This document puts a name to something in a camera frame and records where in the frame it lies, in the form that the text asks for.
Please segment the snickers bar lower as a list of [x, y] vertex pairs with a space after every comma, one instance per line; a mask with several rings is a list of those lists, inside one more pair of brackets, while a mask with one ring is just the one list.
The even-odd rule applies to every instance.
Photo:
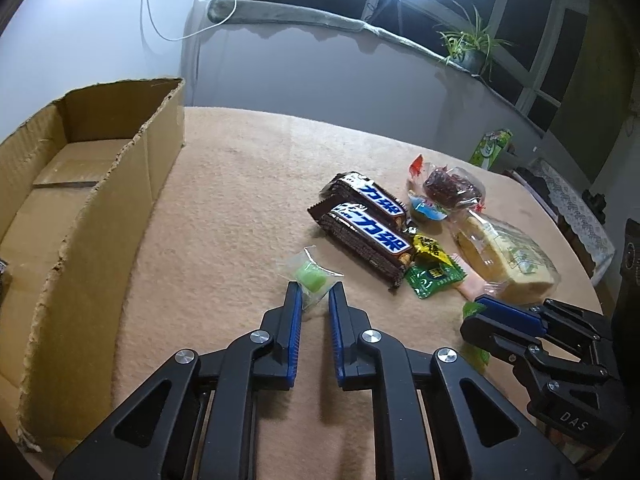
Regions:
[[390, 288], [400, 286], [413, 259], [408, 237], [378, 220], [366, 205], [338, 196], [307, 211], [329, 237], [367, 263]]

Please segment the snickers bar upper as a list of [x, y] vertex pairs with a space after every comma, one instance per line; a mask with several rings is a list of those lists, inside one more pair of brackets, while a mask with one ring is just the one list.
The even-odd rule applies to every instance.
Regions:
[[340, 196], [345, 202], [366, 205], [370, 214], [386, 226], [399, 231], [405, 231], [407, 227], [407, 211], [401, 201], [359, 171], [337, 174], [320, 190], [319, 195], [322, 198]]

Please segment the potted spider plant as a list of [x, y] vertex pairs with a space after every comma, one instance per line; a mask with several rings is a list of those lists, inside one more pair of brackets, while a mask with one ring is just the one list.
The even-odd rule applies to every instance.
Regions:
[[492, 66], [494, 66], [494, 52], [498, 47], [512, 47], [513, 42], [495, 37], [485, 25], [476, 6], [473, 8], [473, 17], [468, 10], [451, 0], [462, 12], [468, 24], [467, 29], [439, 30], [442, 46], [446, 49], [446, 64], [456, 64], [468, 73], [491, 78]]

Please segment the brown cardboard box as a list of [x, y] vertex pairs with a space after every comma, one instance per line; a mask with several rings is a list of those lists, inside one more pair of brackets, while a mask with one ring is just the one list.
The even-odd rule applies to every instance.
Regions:
[[110, 412], [120, 312], [182, 148], [184, 82], [66, 93], [1, 145], [1, 421], [70, 452]]

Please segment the green white carton box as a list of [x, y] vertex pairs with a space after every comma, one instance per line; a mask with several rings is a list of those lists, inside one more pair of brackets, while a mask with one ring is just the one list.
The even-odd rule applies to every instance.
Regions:
[[497, 160], [500, 153], [506, 149], [512, 139], [512, 132], [508, 129], [499, 129], [485, 133], [480, 138], [476, 148], [469, 159], [469, 163], [489, 170]]

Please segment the red date snack packet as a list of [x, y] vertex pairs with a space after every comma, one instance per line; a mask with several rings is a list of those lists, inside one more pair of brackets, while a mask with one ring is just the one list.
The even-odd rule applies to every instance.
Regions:
[[427, 162], [422, 154], [416, 156], [409, 165], [409, 178], [413, 181], [424, 180], [431, 170], [431, 164]]
[[477, 209], [485, 205], [484, 184], [460, 167], [435, 167], [423, 183], [425, 195], [447, 210]]

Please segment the yellow wrapped candy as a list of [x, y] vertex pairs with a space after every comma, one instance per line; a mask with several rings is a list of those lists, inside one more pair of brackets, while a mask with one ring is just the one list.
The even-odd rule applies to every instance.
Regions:
[[451, 260], [448, 254], [442, 249], [439, 242], [423, 233], [416, 233], [412, 239], [414, 249], [414, 262], [421, 266], [428, 264], [446, 264], [450, 266]]

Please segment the green jelly candy clear wrapper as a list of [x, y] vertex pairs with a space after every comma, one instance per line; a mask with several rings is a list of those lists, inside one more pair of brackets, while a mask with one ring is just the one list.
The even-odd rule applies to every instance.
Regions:
[[316, 259], [316, 246], [305, 246], [300, 252], [277, 265], [282, 278], [299, 284], [303, 295], [303, 310], [314, 307], [329, 290], [344, 278], [341, 272], [322, 266]]

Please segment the blue green wrapped candy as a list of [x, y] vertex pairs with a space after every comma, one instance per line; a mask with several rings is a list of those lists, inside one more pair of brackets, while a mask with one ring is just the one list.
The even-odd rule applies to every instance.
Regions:
[[411, 214], [421, 220], [444, 221], [448, 212], [430, 198], [412, 188], [407, 191]]

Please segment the grey windowsill cloth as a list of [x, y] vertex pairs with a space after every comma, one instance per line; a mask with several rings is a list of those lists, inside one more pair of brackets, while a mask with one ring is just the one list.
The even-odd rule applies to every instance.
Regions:
[[361, 20], [345, 18], [334, 13], [305, 8], [304, 6], [290, 6], [289, 4], [274, 3], [256, 0], [209, 0], [206, 8], [206, 16], [213, 22], [215, 18], [229, 18], [229, 24], [271, 24], [319, 27], [349, 34], [368, 32], [379, 40], [389, 44], [405, 47], [419, 52], [420, 55], [432, 58], [440, 64], [452, 66], [459, 72], [467, 73], [471, 77], [480, 79], [480, 74], [474, 74], [463, 66], [447, 61], [443, 56], [420, 46], [416, 42], [403, 36], [389, 32], [385, 28], [370, 25]]

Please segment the packaged yellow cake slice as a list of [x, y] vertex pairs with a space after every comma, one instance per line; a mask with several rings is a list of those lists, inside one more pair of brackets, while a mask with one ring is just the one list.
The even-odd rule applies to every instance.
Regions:
[[474, 210], [453, 214], [448, 226], [465, 261], [487, 283], [489, 295], [531, 306], [560, 284], [551, 259], [519, 228]]

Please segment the pink ring candy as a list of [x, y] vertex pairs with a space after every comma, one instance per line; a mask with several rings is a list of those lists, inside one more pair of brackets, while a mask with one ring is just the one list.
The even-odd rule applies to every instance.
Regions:
[[489, 284], [469, 265], [460, 255], [452, 254], [451, 260], [457, 263], [458, 267], [465, 274], [465, 278], [457, 282], [456, 289], [469, 301], [474, 301], [476, 297], [491, 295], [494, 291]]

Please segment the snickers bar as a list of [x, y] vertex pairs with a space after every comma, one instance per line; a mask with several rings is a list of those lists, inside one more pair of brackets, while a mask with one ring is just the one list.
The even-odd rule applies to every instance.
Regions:
[[370, 214], [386, 226], [399, 231], [405, 231], [407, 227], [407, 211], [401, 201], [359, 171], [337, 174], [320, 190], [319, 195], [322, 198], [340, 196], [345, 202], [366, 205]]
[[378, 220], [366, 205], [338, 196], [307, 211], [329, 237], [367, 263], [390, 288], [400, 286], [413, 259], [408, 237]]

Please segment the white lace cloth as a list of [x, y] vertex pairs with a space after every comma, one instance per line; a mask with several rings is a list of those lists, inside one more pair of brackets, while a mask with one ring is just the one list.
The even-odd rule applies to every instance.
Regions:
[[529, 170], [546, 182], [550, 200], [589, 255], [591, 283], [597, 285], [613, 261], [615, 248], [604, 227], [582, 196], [543, 158], [536, 158]]

